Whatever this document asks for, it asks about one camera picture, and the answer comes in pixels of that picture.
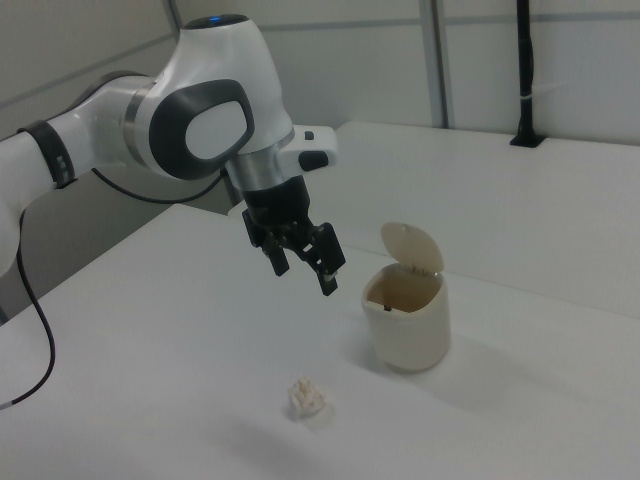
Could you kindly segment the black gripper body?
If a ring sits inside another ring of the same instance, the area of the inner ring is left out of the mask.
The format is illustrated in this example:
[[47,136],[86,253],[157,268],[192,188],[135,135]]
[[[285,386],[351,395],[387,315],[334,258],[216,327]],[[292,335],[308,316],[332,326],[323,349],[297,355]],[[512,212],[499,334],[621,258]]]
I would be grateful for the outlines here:
[[243,219],[250,233],[293,223],[305,228],[312,225],[310,197],[302,176],[268,189],[244,191],[243,195],[247,206]]

